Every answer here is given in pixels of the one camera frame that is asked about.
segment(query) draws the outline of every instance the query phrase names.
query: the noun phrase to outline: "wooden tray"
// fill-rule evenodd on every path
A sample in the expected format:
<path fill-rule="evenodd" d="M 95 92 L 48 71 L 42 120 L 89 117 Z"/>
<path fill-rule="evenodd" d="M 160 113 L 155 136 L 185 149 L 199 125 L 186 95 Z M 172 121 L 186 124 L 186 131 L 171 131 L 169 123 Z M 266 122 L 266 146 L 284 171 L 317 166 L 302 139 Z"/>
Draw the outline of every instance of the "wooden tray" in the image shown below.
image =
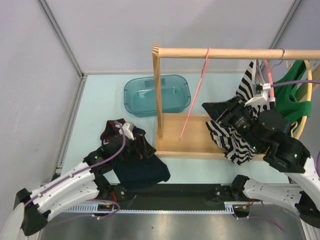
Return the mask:
<path fill-rule="evenodd" d="M 211 139 L 206 122 L 210 120 L 207 114 L 192 114 L 185 132 L 179 140 L 187 114 L 163 113 L 163 137 L 156 133 L 155 153 L 159 158 L 186 159 L 226 159 L 223 153 Z M 262 160 L 263 155 L 257 155 L 255 160 Z"/>

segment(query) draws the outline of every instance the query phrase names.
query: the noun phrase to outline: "green cloth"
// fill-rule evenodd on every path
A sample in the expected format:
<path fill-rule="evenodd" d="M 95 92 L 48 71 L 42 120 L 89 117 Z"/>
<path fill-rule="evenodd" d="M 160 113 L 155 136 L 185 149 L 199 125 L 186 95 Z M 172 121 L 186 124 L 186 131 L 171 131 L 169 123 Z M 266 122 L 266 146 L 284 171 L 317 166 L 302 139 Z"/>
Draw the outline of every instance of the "green cloth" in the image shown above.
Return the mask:
<path fill-rule="evenodd" d="M 287 74 L 275 82 L 275 84 L 287 81 L 300 80 L 306 71 L 306 65 L 303 60 L 294 62 Z M 275 109 L 292 124 L 297 121 L 300 123 L 303 116 L 310 116 L 312 110 L 311 101 L 298 102 L 296 91 L 298 85 L 285 85 L 274 88 Z"/>

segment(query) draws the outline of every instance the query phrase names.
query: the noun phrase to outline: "clothing rack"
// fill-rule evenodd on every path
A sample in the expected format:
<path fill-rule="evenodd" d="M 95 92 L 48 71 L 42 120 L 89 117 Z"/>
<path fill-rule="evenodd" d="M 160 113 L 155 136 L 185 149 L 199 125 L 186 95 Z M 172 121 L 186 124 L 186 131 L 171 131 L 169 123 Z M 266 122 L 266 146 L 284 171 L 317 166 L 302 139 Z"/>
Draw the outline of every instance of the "clothing rack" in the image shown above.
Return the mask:
<path fill-rule="evenodd" d="M 158 43 L 152 45 L 152 60 L 155 81 L 155 96 L 157 109 L 157 127 L 155 147 L 158 157 L 223 159 L 224 149 L 215 145 L 209 135 L 205 122 L 211 120 L 207 114 L 192 114 L 183 138 L 179 140 L 185 113 L 163 113 L 161 94 L 160 58 L 174 59 L 204 59 L 207 48 L 163 48 Z M 320 50 L 292 49 L 227 49 L 211 48 L 209 59 L 258 59 L 258 60 L 320 60 Z M 320 79 L 320 66 L 313 72 L 313 79 Z M 303 84 L 296 92 L 300 101 L 305 101 L 307 84 Z M 255 160 L 261 160 L 263 155 L 256 155 Z"/>

